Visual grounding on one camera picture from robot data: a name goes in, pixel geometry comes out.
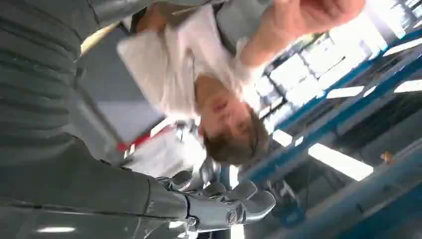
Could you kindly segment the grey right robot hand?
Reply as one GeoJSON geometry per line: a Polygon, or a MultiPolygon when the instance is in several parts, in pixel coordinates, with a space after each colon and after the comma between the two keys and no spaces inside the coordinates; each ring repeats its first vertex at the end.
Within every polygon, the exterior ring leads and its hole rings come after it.
{"type": "Polygon", "coordinates": [[[77,140],[62,150],[0,149],[3,239],[195,239],[266,217],[276,201],[250,181],[193,189],[113,167],[77,140]]]}

